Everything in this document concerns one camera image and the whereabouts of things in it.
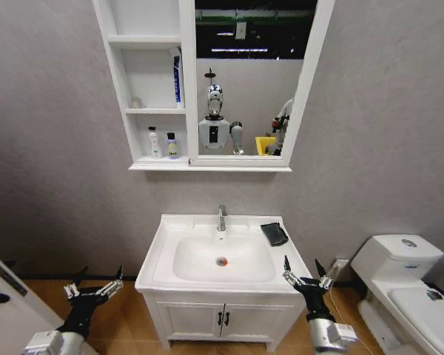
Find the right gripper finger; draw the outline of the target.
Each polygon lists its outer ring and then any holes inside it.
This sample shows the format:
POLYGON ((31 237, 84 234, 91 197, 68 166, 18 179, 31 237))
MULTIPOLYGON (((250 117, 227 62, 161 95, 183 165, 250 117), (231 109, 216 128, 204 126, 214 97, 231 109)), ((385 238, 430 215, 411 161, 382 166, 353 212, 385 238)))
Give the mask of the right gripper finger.
POLYGON ((334 284, 332 276, 325 270, 325 268, 321 265, 318 259, 315 259, 314 261, 320 278, 319 286, 325 290, 329 290, 334 284))
POLYGON ((288 282, 288 284, 290 284, 290 286, 297 288, 300 285, 300 280, 293 274, 289 259, 286 255, 284 256, 283 268, 284 279, 288 282))

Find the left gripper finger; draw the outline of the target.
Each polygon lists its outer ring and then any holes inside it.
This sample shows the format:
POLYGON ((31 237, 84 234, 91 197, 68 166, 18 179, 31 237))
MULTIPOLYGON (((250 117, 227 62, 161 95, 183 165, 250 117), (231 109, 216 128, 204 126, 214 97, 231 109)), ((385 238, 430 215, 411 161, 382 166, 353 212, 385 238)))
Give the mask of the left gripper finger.
POLYGON ((74 297, 77 297, 80 294, 78 286, 83 280, 83 277, 87 272, 87 269, 88 269, 87 266, 83 267, 82 270, 78 271, 76 274, 73 275, 70 283, 64 285, 63 289, 67 299, 73 299, 74 297))
POLYGON ((96 295, 103 297, 113 297, 120 289, 123 288, 123 265, 120 265, 114 280, 100 287, 96 291, 96 295))

